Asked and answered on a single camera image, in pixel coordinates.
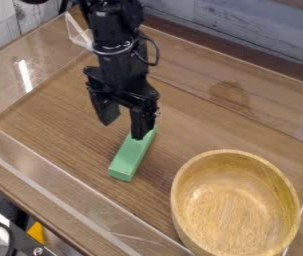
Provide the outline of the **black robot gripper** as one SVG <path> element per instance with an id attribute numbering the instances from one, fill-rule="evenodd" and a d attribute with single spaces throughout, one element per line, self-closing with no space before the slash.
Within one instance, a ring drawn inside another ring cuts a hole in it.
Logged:
<path id="1" fill-rule="evenodd" d="M 156 47 L 152 39 L 142 36 L 127 42 L 122 49 L 96 48 L 99 66 L 83 69 L 100 122 L 108 126 L 120 116 L 119 105 L 131 107 L 131 136 L 135 140 L 142 140 L 154 129 L 159 110 L 159 93 L 147 80 L 148 68 L 158 65 L 159 58 L 150 61 L 147 42 Z"/>

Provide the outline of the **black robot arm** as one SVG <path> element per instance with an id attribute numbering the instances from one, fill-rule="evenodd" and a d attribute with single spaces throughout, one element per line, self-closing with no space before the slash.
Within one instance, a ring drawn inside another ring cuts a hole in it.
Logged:
<path id="1" fill-rule="evenodd" d="M 92 53 L 99 64 L 87 66 L 87 90 L 98 118 L 110 125 L 130 109 L 131 137 L 144 138 L 155 127 L 160 94 L 148 83 L 148 68 L 159 64 L 148 57 L 155 41 L 143 33 L 140 0 L 77 0 L 94 36 Z"/>

